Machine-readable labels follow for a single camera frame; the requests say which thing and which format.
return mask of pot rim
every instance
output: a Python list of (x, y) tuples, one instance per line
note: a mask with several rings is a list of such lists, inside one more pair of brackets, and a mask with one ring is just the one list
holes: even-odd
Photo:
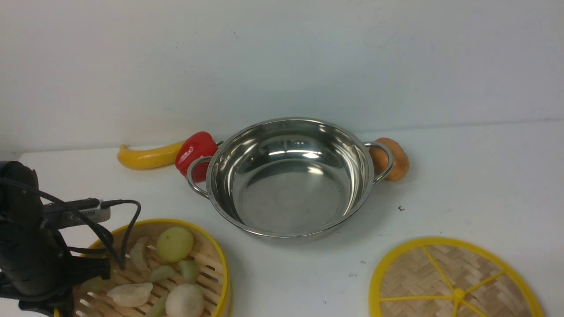
[(221, 208), (221, 206), (219, 205), (219, 202), (217, 201), (217, 199), (215, 198), (211, 186), (211, 179), (212, 179), (212, 171), (213, 168), (210, 168), (212, 166), (215, 165), (217, 159), (219, 156), (221, 156), (221, 154), (223, 154), (223, 150), (226, 148), (226, 145), (230, 144), (235, 138), (237, 138), (239, 135), (256, 128), (257, 126), (261, 126), (261, 125), (265, 125), (265, 124), (271, 124), (273, 122), (280, 122), (280, 121), (309, 121), (312, 123), (316, 123), (316, 124), (322, 124), (322, 125), (326, 125), (326, 126), (331, 126), (333, 128), (336, 128), (338, 130), (341, 130), (345, 135), (347, 135), (348, 137), (350, 137), (355, 144), (362, 149), (362, 153), (364, 154), (364, 157), (367, 159), (368, 163), (366, 164), (368, 166), (368, 175), (374, 175), (374, 165), (372, 164), (372, 158), (370, 156), (370, 153), (368, 152), (368, 148), (364, 145), (363, 142), (361, 142), (356, 135), (354, 135), (353, 133), (350, 133), (348, 130), (343, 129), (342, 127), (335, 125), (333, 123), (327, 122), (327, 121), (323, 121), (323, 120), (318, 120), (318, 119), (314, 119), (314, 118), (308, 118), (308, 117), (283, 117), (283, 118), (276, 118), (276, 119), (270, 119), (270, 120), (266, 120), (266, 121), (262, 121), (259, 122), (257, 124), (248, 126), (242, 130), (240, 130), (239, 132), (235, 133), (234, 135), (232, 135), (229, 139), (227, 139), (225, 142), (223, 142), (223, 144), (221, 144), (219, 146), (219, 149), (216, 151), (216, 153), (211, 157), (211, 160), (209, 162), (209, 167), (208, 167), (208, 171), (206, 173), (206, 190), (208, 192), (208, 199), (210, 200), (211, 204), (214, 206), (214, 208), (217, 210), (217, 212), (227, 221), (229, 221), (230, 223), (234, 224), (235, 226), (237, 226), (238, 228), (249, 232), (251, 234), (255, 234), (258, 236), (264, 236), (264, 237), (273, 237), (273, 238), (282, 238), (282, 239), (289, 239), (289, 238), (295, 238), (295, 237), (305, 237), (305, 236), (311, 236), (311, 235), (315, 235), (315, 234), (319, 234), (323, 231), (327, 231), (330, 230), (331, 228), (334, 228), (336, 226), (338, 226), (339, 224), (341, 224), (342, 222), (344, 222), (345, 220), (349, 219), (353, 214), (355, 214), (360, 207), (364, 204), (364, 202), (366, 201), (366, 199), (368, 198), (368, 195), (370, 194), (370, 191), (372, 189), (372, 186), (374, 185), (372, 178), (367, 178), (365, 180), (365, 186), (364, 188), (364, 192), (362, 193), (359, 201), (352, 206), (349, 209), (349, 212), (346, 215), (342, 215), (339, 218), (331, 221), (328, 224), (325, 224), (321, 227), (319, 227), (318, 229), (316, 229), (315, 231), (312, 232), (304, 232), (304, 233), (300, 233), (298, 235), (296, 234), (290, 234), (290, 235), (284, 235), (284, 234), (278, 234), (275, 232), (270, 232), (270, 231), (264, 231), (264, 230), (259, 230), (253, 227), (249, 227), (243, 223), (238, 222), (237, 220), (233, 219), (230, 215), (228, 215), (223, 208)]

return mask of white wall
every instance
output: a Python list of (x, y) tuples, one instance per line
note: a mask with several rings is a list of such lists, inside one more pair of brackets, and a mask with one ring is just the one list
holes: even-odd
[(0, 148), (564, 117), (562, 0), (0, 3)]

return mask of black cable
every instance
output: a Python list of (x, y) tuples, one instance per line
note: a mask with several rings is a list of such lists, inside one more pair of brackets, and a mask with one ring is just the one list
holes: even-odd
[(120, 269), (122, 269), (122, 270), (125, 269), (125, 261), (126, 261), (125, 253), (126, 253), (126, 248), (127, 248), (127, 240), (128, 240), (129, 235), (131, 233), (131, 230), (133, 229), (133, 225), (135, 224), (135, 221), (137, 220), (137, 218), (139, 217), (139, 213), (141, 212), (141, 204), (138, 201), (135, 201), (135, 200), (109, 200), (109, 201), (103, 201), (102, 202), (102, 206), (105, 206), (106, 208), (109, 207), (109, 206), (115, 206), (115, 205), (121, 205), (121, 204), (135, 204), (137, 206), (137, 210), (135, 211), (135, 215), (131, 219), (131, 222), (129, 223), (129, 225), (127, 226), (127, 229), (125, 231), (124, 238), (122, 240), (122, 245), (121, 245), (121, 255), (122, 255), (122, 257), (120, 257), (120, 256), (118, 256), (116, 250), (112, 246), (111, 240), (113, 240), (112, 239), (113, 237), (106, 236), (106, 232), (108, 232), (108, 230), (106, 230), (103, 226), (101, 226), (101, 225), (93, 222), (92, 220), (90, 220), (87, 216), (83, 215), (78, 209), (69, 205), (67, 202), (65, 202), (65, 201), (63, 201), (63, 200), (61, 200), (61, 199), (59, 199), (59, 198), (57, 198), (53, 195), (50, 195), (46, 192), (40, 191), (36, 188), (33, 188), (33, 187), (28, 186), (26, 184), (16, 182), (16, 181), (13, 181), (13, 180), (10, 180), (10, 179), (0, 178), (0, 184), (5, 184), (5, 185), (20, 188), (22, 190), (26, 190), (26, 191), (33, 193), (33, 194), (35, 194), (35, 195), (37, 195), (41, 198), (47, 199), (51, 202), (58, 204), (61, 207), (68, 209), (76, 217), (78, 217), (78, 219), (82, 220), (87, 226), (90, 227), (90, 229), (92, 229), (92, 231), (96, 234), (96, 236), (98, 236), (98, 239), (100, 239), (100, 241), (104, 245), (105, 249), (110, 253), (110, 255), (114, 258), (114, 260), (116, 260)]
[[(100, 205), (101, 208), (109, 208), (109, 207), (113, 207), (116, 205), (122, 205), (122, 204), (134, 204), (137, 206), (137, 210), (135, 211), (135, 214), (133, 215), (133, 218), (131, 219), (131, 221), (129, 222), (129, 225), (127, 226), (127, 229), (125, 230), (125, 234), (124, 234), (124, 238), (122, 239), (122, 243), (121, 243), (121, 260), (125, 263), (126, 261), (126, 257), (125, 254), (127, 253), (127, 241), (129, 241), (129, 236), (131, 234), (131, 230), (133, 229), (133, 226), (135, 225), (135, 222), (137, 221), (137, 218), (139, 217), (139, 214), (141, 212), (141, 204), (136, 201), (136, 200), (108, 200), (108, 201), (103, 201), (102, 204)], [(104, 253), (105, 249), (89, 249), (89, 248), (76, 248), (76, 247), (69, 247), (69, 250), (77, 252), (77, 253), (82, 253), (82, 254), (100, 254), (100, 253)]]

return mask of bamboo steamer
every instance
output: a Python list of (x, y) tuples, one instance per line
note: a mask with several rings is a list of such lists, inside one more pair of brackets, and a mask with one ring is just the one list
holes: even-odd
[(372, 317), (542, 317), (527, 283), (503, 260), (469, 243), (429, 237), (404, 243), (378, 264)]
[[(147, 265), (149, 268), (153, 270), (159, 265), (169, 264), (159, 258), (155, 245), (160, 234), (170, 227), (185, 227), (194, 235), (194, 246), (188, 259), (193, 258), (200, 265), (200, 274), (196, 284), (202, 290), (205, 299), (205, 310), (201, 317), (228, 317), (231, 313), (231, 285), (227, 262), (217, 242), (204, 230), (194, 224), (175, 219), (140, 221), (131, 231), (127, 249), (131, 249), (140, 237), (148, 236)], [(113, 247), (116, 250), (121, 247), (126, 228), (127, 226), (123, 226), (112, 232)], [(90, 248), (101, 247), (102, 243), (99, 240), (90, 246)], [(149, 301), (145, 305), (137, 308), (120, 307), (106, 295), (106, 292), (122, 284), (143, 283), (147, 280), (149, 272), (137, 271), (129, 259), (125, 271), (120, 270), (114, 260), (111, 261), (111, 265), (111, 283), (102, 291), (86, 294), (78, 294), (75, 291), (75, 316), (143, 317), (161, 296), (169, 293), (176, 285), (183, 283), (180, 272), (178, 272), (178, 275), (170, 279), (154, 283)]]

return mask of yellow plastic spokes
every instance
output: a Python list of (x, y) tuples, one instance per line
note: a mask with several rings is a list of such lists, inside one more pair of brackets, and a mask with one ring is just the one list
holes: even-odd
[[(489, 260), (490, 262), (494, 263), (498, 267), (501, 268), (501, 271), (497, 274), (489, 276), (488, 278), (480, 281), (478, 284), (472, 286), (467, 290), (462, 289), (455, 289), (454, 286), (450, 283), (448, 277), (444, 274), (444, 272), (440, 269), (439, 265), (433, 258), (433, 256), (429, 253), (429, 251), (425, 248), (427, 245), (449, 245), (454, 246), (460, 249), (465, 249), (471, 251), (477, 255), (484, 257), (485, 259)], [(380, 285), (384, 278), (384, 275), (387, 272), (387, 269), (390, 265), (402, 254), (407, 251), (411, 251), (414, 249), (421, 248), (423, 252), (429, 258), (431, 264), (435, 267), (438, 274), (443, 279), (444, 283), (449, 287), (452, 291), (452, 295), (449, 296), (402, 296), (402, 297), (380, 297)], [(455, 240), (455, 239), (448, 239), (442, 237), (430, 237), (430, 238), (423, 238), (423, 239), (416, 239), (404, 243), (396, 248), (394, 248), (390, 253), (388, 253), (384, 258), (380, 261), (376, 270), (374, 271), (374, 275), (372, 276), (372, 281), (370, 283), (370, 291), (369, 291), (369, 305), (370, 305), (370, 312), (372, 317), (381, 317), (382, 313), (380, 310), (380, 303), (381, 302), (391, 302), (391, 301), (416, 301), (416, 300), (451, 300), (454, 304), (454, 309), (452, 312), (452, 316), (456, 317), (458, 314), (458, 310), (460, 304), (465, 305), (475, 314), (480, 317), (487, 317), (487, 315), (482, 312), (481, 310), (477, 309), (474, 305), (466, 302), (464, 300), (465, 296), (472, 293), (473, 291), (479, 289), (480, 287), (487, 285), (501, 275), (507, 274), (513, 282), (519, 287), (519, 290), (522, 292), (523, 297), (527, 301), (529, 309), (534, 317), (542, 317), (543, 312), (540, 308), (540, 305), (536, 299), (536, 297), (532, 294), (531, 290), (529, 289), (528, 285), (525, 281), (505, 262), (503, 262), (500, 258), (493, 255), (492, 253), (479, 248), (473, 244), (469, 244), (463, 241)]]

